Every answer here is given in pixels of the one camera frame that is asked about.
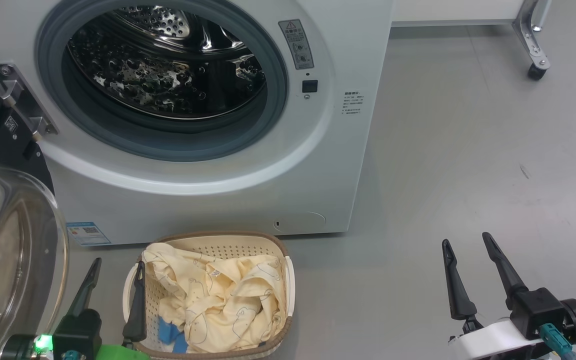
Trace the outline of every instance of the stainless steel drum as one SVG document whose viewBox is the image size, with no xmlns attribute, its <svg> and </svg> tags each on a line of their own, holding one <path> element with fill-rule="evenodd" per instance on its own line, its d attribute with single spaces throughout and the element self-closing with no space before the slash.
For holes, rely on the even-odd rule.
<svg viewBox="0 0 576 360">
<path fill-rule="evenodd" d="M 68 50 L 106 96 L 163 118 L 223 116 L 265 86 L 263 69 L 242 41 L 170 7 L 121 7 L 97 16 L 73 35 Z"/>
</svg>

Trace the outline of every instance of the green led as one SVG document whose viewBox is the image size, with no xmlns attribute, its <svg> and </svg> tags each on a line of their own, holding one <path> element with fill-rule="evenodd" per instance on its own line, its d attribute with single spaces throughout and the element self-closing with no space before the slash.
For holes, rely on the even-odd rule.
<svg viewBox="0 0 576 360">
<path fill-rule="evenodd" d="M 53 336 L 52 335 L 40 335 L 37 341 L 34 342 L 34 349 L 36 351 L 41 351 L 48 349 L 53 351 Z"/>
</svg>

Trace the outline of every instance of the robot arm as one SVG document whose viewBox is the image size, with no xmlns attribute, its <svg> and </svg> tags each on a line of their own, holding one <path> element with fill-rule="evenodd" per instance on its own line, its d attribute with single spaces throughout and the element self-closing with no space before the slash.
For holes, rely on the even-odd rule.
<svg viewBox="0 0 576 360">
<path fill-rule="evenodd" d="M 0 353 L 0 360 L 149 360 L 134 350 L 134 343 L 146 339 L 146 266 L 140 261 L 134 278 L 135 292 L 130 317 L 123 327 L 123 344 L 102 344 L 101 317 L 89 309 L 90 296 L 97 285 L 101 258 L 90 266 L 68 312 L 52 335 L 14 334 Z"/>
<path fill-rule="evenodd" d="M 492 235 L 483 233 L 490 260 L 496 264 L 505 289 L 509 319 L 482 326 L 477 308 L 466 294 L 457 271 L 457 258 L 447 239 L 441 243 L 448 287 L 450 317 L 465 321 L 463 335 L 451 337 L 454 360 L 549 359 L 555 351 L 562 359 L 576 360 L 576 299 L 558 300 L 545 287 L 530 291 Z"/>
</svg>

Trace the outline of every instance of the warning label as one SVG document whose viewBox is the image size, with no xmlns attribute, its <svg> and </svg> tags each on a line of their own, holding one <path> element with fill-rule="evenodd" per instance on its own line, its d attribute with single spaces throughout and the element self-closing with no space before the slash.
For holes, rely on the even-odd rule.
<svg viewBox="0 0 576 360">
<path fill-rule="evenodd" d="M 314 68 L 313 53 L 311 53 L 311 47 L 308 44 L 308 38 L 306 38 L 302 22 L 298 19 L 279 21 L 279 28 L 281 28 L 281 32 L 283 32 L 283 36 L 286 38 L 292 53 L 295 69 Z"/>
<path fill-rule="evenodd" d="M 341 114 L 345 116 L 361 114 L 366 97 L 361 91 L 343 92 L 343 102 L 341 104 Z"/>
</svg>

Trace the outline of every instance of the cable connector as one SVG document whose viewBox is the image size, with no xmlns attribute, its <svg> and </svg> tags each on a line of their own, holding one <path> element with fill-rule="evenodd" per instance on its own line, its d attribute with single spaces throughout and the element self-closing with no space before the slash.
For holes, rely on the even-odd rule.
<svg viewBox="0 0 576 360">
<path fill-rule="evenodd" d="M 539 336 L 547 347 L 551 348 L 561 360 L 576 360 L 576 352 L 563 333 L 551 323 L 539 326 Z"/>
</svg>

